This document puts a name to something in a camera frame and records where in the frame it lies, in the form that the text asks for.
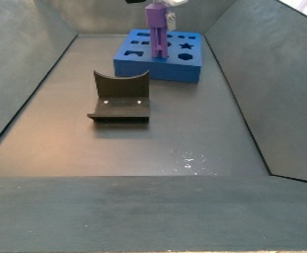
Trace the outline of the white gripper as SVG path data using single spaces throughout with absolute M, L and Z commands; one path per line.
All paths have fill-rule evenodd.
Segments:
M 183 5 L 188 2 L 188 0 L 160 0 L 160 1 L 171 7 L 180 6 L 180 5 Z M 170 31 L 174 31 L 175 27 L 176 27 L 176 25 L 175 25 L 175 13 L 174 12 L 167 12 L 164 16 L 166 16 L 167 29 Z

